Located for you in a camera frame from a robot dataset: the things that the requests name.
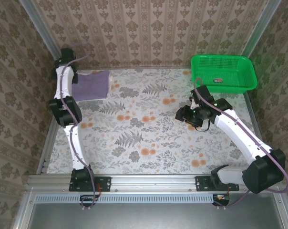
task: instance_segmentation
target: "green plastic basket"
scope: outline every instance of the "green plastic basket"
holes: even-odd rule
[[[191,66],[193,82],[201,78],[210,92],[242,94],[257,86],[253,64],[244,56],[196,55]]]

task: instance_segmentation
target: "perforated metal strip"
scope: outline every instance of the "perforated metal strip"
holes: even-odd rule
[[[80,203],[80,194],[39,194],[35,204]],[[101,195],[97,203],[213,203],[212,194],[107,194]]]

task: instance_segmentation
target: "purple cloth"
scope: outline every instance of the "purple cloth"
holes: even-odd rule
[[[81,75],[78,83],[72,84],[72,95],[75,101],[105,99],[109,91],[109,71]]]

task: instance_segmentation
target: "table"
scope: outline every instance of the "table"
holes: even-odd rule
[[[190,69],[110,70],[110,75],[108,99],[78,103],[84,154],[94,173],[202,174],[224,164],[247,164],[218,127],[211,124],[207,132],[198,132],[175,120],[177,110],[191,104]],[[253,131],[242,94],[212,95],[227,99]],[[60,127],[47,173],[71,171],[72,156]]]

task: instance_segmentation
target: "wall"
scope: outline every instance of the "wall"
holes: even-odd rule
[[[53,60],[17,0],[0,1],[0,229],[17,214],[51,121]]]
[[[250,59],[258,78],[249,93],[267,144],[286,154],[288,171],[288,0],[282,0]]]
[[[34,0],[58,47],[92,45],[82,68],[189,66],[198,53],[240,55],[266,2]]]

